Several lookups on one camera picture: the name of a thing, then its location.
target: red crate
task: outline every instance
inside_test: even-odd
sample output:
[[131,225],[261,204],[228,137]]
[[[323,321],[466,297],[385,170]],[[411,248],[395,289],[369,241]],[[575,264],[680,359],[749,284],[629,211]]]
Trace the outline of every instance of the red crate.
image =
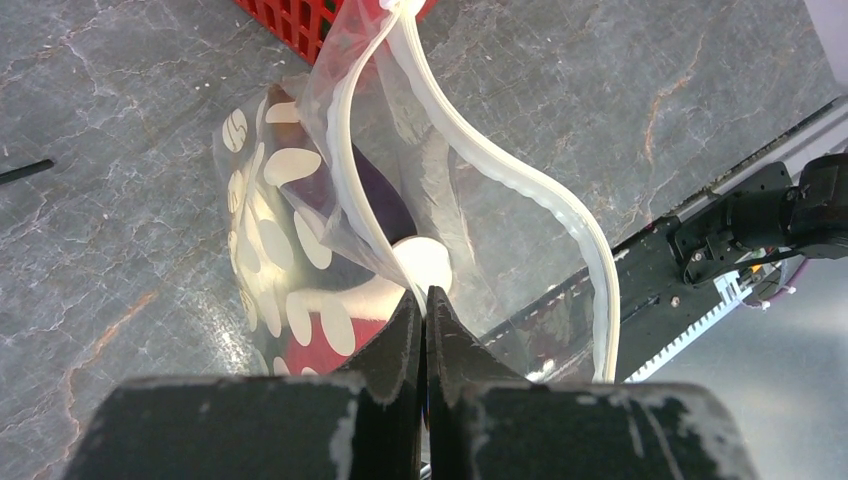
[[[233,0],[260,24],[291,47],[310,65],[324,44],[324,37],[336,19],[336,10],[344,0]],[[433,8],[436,0],[427,0],[418,20]]]

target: marble countertop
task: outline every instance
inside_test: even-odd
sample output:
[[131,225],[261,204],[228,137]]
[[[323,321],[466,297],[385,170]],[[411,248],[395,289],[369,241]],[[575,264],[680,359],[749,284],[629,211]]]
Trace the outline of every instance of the marble countertop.
[[[0,10],[0,478],[59,478],[121,380],[251,370],[211,132],[307,65],[229,0]],[[443,1],[450,99],[615,243],[836,96],[799,1]]]

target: black cable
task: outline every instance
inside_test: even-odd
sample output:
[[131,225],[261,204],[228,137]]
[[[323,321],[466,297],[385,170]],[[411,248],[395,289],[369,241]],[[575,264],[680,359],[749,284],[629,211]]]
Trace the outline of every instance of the black cable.
[[[777,278],[774,279],[774,280],[769,280],[769,278],[773,277],[775,274],[777,274]],[[753,291],[753,294],[751,295],[751,297],[756,297],[757,303],[762,303],[762,302],[767,301],[768,299],[774,297],[777,294],[777,292],[780,291],[780,288],[782,286],[782,283],[780,281],[782,275],[783,275],[783,265],[775,267],[773,272],[768,274],[760,282],[758,282],[757,284],[754,285],[754,291]],[[774,289],[774,293],[771,293],[770,295],[768,295],[767,298],[763,298],[763,295],[768,294],[768,291],[771,290],[772,288]],[[748,303],[748,300],[754,301],[754,299],[751,298],[751,297],[746,298],[745,303]]]
[[800,255],[800,254],[801,254],[801,252],[799,252],[797,250],[786,250],[784,252],[772,253],[772,254],[766,255],[765,257],[753,258],[751,260],[746,260],[744,262],[734,263],[734,264],[728,265],[728,266],[720,269],[718,272],[710,275],[709,277],[701,280],[700,282],[694,283],[693,285],[694,286],[700,286],[700,285],[703,285],[707,282],[710,282],[713,279],[720,277],[720,276],[722,276],[726,273],[736,272],[736,271],[739,271],[739,270],[742,270],[742,269],[745,269],[745,268],[756,267],[756,266],[759,266],[759,265],[765,265],[767,263],[779,262],[781,260],[786,260],[787,258],[792,258],[792,257],[795,257],[795,256]]
[[28,177],[38,172],[47,170],[52,166],[53,160],[50,160],[48,158],[47,160],[31,163],[21,168],[16,168],[14,170],[9,170],[8,172],[0,173],[0,185],[3,185],[4,183],[10,183],[24,177]]

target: white surface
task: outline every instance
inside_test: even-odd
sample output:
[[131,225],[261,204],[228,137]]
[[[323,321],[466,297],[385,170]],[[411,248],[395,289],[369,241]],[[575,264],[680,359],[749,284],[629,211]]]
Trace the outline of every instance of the white surface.
[[833,76],[848,91],[848,2],[845,0],[805,0]]
[[710,389],[761,478],[848,478],[848,259],[813,262],[768,312],[739,308],[650,382]]

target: black tool handle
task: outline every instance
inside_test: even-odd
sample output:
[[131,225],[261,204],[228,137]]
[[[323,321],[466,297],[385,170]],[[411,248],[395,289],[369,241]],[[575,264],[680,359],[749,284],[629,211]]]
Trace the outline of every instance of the black tool handle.
[[14,182],[15,180],[28,177],[30,175],[34,175],[38,172],[52,168],[53,165],[55,165],[53,163],[53,160],[50,160],[48,158],[40,162],[31,163],[21,168],[16,168],[8,172],[0,173],[0,185]]

